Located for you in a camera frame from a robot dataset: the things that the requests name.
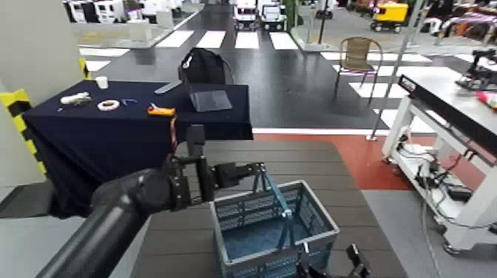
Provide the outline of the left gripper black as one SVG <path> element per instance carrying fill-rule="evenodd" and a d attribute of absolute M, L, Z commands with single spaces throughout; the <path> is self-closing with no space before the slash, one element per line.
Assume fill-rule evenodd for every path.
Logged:
<path fill-rule="evenodd" d="M 200 194 L 192 197 L 188 177 L 183 173 L 188 165 L 195 165 L 197 184 Z M 254 176 L 253 189 L 259 186 L 263 176 L 263 163 L 248 163 L 237 166 L 235 162 L 217 164 L 213 167 L 215 184 L 219 189 L 239 186 L 246 177 Z M 166 158 L 166 176 L 169 182 L 169 210 L 180 211 L 190 206 L 214 200 L 214 181 L 205 155 Z"/>

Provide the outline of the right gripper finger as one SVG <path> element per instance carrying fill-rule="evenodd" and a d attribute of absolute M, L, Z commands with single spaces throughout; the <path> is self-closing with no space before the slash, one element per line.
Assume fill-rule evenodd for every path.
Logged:
<path fill-rule="evenodd" d="M 346 253 L 353 264 L 353 268 L 348 278 L 368 278 L 371 275 L 371 267 L 364 254 L 355 243 L 350 244 Z"/>
<path fill-rule="evenodd" d="M 308 243 L 304 242 L 302 248 L 300 249 L 298 260 L 297 260 L 297 276 L 301 278 L 311 278 L 310 273 L 310 261 L 309 261 L 310 250 Z"/>

